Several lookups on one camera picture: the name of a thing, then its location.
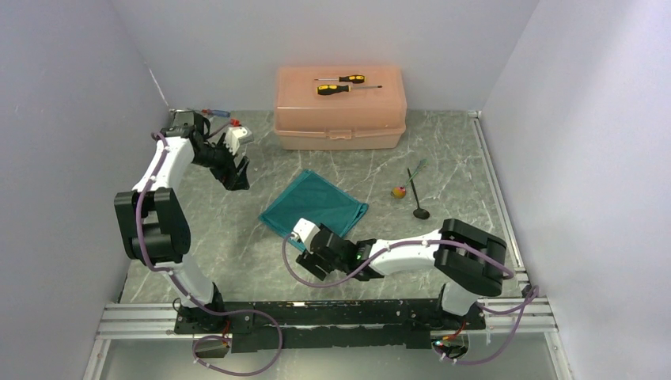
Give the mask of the teal cloth napkin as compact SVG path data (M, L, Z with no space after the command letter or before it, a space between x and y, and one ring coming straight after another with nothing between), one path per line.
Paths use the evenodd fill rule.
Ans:
M346 236L369 209L316 172L305 169L263 211L259 220L280 237L292 231L299 219L324 224Z

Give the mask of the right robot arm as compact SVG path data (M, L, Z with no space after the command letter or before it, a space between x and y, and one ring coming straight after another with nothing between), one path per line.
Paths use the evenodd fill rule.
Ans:
M302 218L286 240L303 247L297 263L320 280L318 287L333 271L360 282L397 272L441 272L449 281L439 294L436 318L447 329L463 322L479 298L499 296L503 282L514 277L505 265L504 240L455 218L416 237L358 242Z

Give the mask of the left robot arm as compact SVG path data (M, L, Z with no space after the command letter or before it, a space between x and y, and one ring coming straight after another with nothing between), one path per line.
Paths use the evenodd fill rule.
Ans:
M215 333L227 322L217 286L190 256L191 230L177 197L190 165L209 169L224 189L247 190L249 159L238 151L253 140L235 120L217 131L201 113L172 112L172 121L153 133L156 150L141 180L114 199L119 231L127 256L166 278L180 297L185 317Z

